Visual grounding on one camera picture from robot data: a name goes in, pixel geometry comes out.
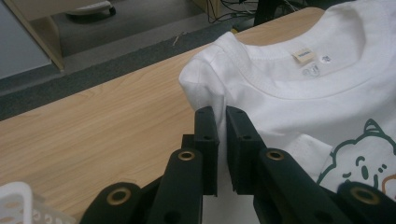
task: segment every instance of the wood grain surface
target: wood grain surface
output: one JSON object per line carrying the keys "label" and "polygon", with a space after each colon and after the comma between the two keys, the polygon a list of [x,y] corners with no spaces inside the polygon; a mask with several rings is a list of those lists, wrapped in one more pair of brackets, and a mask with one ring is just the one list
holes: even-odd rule
{"label": "wood grain surface", "polygon": [[[308,30],[323,11],[307,8],[236,36],[268,45]],[[0,185],[24,181],[45,204],[80,218],[117,182],[144,187],[163,174],[193,111],[178,84],[205,46],[0,122]]]}

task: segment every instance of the cartoon character face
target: cartoon character face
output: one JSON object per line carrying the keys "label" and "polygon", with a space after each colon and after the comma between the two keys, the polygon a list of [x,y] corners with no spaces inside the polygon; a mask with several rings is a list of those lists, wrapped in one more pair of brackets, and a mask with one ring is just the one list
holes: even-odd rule
{"label": "cartoon character face", "polygon": [[367,120],[361,136],[335,148],[331,164],[318,178],[332,191],[347,181],[373,186],[396,201],[396,143],[373,119]]}

